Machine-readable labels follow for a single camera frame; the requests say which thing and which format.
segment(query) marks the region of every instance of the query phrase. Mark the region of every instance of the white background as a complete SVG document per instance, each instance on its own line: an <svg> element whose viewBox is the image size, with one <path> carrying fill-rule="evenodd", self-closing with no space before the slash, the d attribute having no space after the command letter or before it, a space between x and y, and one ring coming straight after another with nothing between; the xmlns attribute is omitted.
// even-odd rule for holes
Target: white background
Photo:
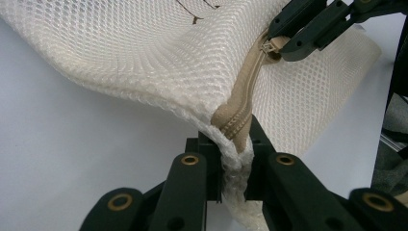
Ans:
<svg viewBox="0 0 408 231"><path fill-rule="evenodd" d="M371 19L383 56L303 160L347 196L368 187L402 15ZM197 130L174 115L69 82L0 19L0 230L78 230L104 194L166 179ZM209 203L208 230L244 230Z"/></svg>

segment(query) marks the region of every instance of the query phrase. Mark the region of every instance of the beige zipper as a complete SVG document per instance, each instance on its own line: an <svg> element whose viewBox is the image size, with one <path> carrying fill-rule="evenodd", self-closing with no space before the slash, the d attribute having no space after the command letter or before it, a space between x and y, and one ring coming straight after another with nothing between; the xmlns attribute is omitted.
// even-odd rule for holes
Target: beige zipper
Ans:
<svg viewBox="0 0 408 231"><path fill-rule="evenodd" d="M252 119L252 94L261 66L274 64L280 60L280 56L274 53L278 48L273 41L283 40L286 43L289 40L273 38L271 41L266 41L267 34L268 31L264 31L250 48L231 97L226 104L218 107L211 119L211 124L215 125L228 140L233 141L238 153L245 150Z"/></svg>

